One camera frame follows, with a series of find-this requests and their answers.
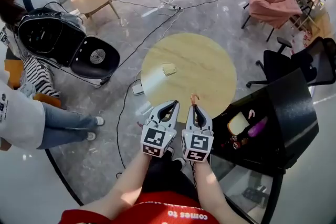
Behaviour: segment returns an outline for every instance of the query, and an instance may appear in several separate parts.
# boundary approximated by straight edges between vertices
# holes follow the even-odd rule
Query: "black pants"
[[[173,191],[199,202],[194,184],[180,168],[179,163],[171,161],[171,153],[168,151],[162,158],[153,157],[142,185],[142,192]]]

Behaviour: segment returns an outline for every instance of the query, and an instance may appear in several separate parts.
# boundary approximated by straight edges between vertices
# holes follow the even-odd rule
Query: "striped cloth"
[[[59,92],[54,89],[51,73],[46,65],[32,56],[23,60],[23,65],[26,79],[35,86],[36,92],[59,98]]]

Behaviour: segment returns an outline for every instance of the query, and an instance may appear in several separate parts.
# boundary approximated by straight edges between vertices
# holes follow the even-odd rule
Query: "gray floor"
[[[151,7],[160,4],[159,0],[123,1]],[[174,3],[188,7],[208,1],[213,0],[175,0]],[[247,2],[248,0],[221,0],[187,9],[166,33],[167,36],[184,32],[197,33],[219,43],[229,53],[236,66],[238,84],[235,100],[258,89],[247,89],[247,81],[265,79],[261,69],[254,64],[256,60],[263,58],[263,51],[279,48],[276,43],[277,36],[290,36],[290,24],[276,30],[269,43],[266,43],[271,31],[268,25],[247,25],[242,30],[242,11]],[[98,36],[118,50],[122,61],[152,30],[165,21],[167,16],[158,15],[157,12],[144,16],[152,8],[121,2],[113,4],[121,20],[116,18],[110,7],[105,7],[93,18],[99,28]],[[66,3],[65,6],[71,9],[70,3]],[[172,13],[167,9],[160,12]],[[90,24],[85,24],[87,32],[93,34]],[[55,71],[56,87],[61,91],[62,103],[68,110],[100,115],[106,120],[105,125],[97,131],[95,141],[74,143],[51,150],[68,183],[84,203],[106,194],[116,180],[116,173],[123,170],[116,143],[116,125],[125,92],[128,85],[136,79],[147,51],[162,37],[170,24],[171,20],[146,39],[136,53],[115,72],[108,84],[100,89],[59,70]],[[119,125],[119,145],[125,164],[128,164],[139,150],[141,129],[137,121],[144,119],[135,112],[146,101],[145,95],[134,96],[129,93],[127,97]],[[178,151],[178,139],[174,143]]]

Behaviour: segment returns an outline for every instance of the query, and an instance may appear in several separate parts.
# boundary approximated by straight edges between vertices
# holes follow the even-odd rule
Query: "pink armchair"
[[[291,16],[301,14],[302,11],[296,0],[250,0],[249,16],[241,28],[245,27],[251,16],[268,23],[273,27],[266,40],[268,42],[275,28],[280,29]]]

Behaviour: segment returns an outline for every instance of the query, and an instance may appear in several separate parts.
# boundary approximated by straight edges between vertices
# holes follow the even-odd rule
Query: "red t-shirt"
[[[136,204],[114,220],[89,211],[67,210],[59,224],[217,224],[218,221],[199,204],[183,195],[170,191],[141,194]]]

